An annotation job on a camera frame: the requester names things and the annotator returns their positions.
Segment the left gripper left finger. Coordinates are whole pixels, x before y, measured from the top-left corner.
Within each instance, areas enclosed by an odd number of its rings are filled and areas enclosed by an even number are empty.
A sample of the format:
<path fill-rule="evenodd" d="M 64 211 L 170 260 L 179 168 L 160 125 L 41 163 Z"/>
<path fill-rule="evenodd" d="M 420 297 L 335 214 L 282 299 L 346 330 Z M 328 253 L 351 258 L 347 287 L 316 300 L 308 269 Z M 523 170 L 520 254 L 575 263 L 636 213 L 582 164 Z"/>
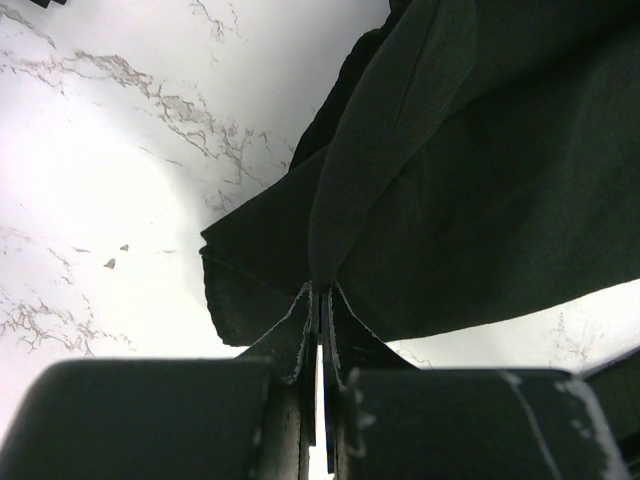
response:
<path fill-rule="evenodd" d="M 31 385 L 5 479 L 304 479 L 315 442 L 309 286 L 233 359 L 70 360 Z"/>

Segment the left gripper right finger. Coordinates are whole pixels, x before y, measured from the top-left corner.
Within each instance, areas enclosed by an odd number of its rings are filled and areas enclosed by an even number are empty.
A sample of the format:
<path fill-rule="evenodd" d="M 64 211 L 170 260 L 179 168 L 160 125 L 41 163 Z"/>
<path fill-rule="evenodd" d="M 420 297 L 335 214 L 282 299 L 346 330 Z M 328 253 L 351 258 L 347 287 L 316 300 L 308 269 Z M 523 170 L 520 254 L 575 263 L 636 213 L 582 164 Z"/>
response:
<path fill-rule="evenodd" d="M 327 468 L 337 479 L 626 479 L 630 359 L 583 374 L 421 369 L 319 298 Z"/>

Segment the black long sleeve shirt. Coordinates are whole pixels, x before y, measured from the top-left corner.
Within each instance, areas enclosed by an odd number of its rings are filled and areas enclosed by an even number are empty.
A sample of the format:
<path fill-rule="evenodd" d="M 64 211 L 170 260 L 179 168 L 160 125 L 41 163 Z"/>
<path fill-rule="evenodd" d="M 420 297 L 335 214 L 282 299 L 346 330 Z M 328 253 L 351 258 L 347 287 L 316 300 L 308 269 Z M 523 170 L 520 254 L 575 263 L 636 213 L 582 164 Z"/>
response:
<path fill-rule="evenodd" d="M 288 173 L 202 236 L 231 346 L 306 283 L 394 341 L 637 279 L 638 3 L 392 2 Z"/>

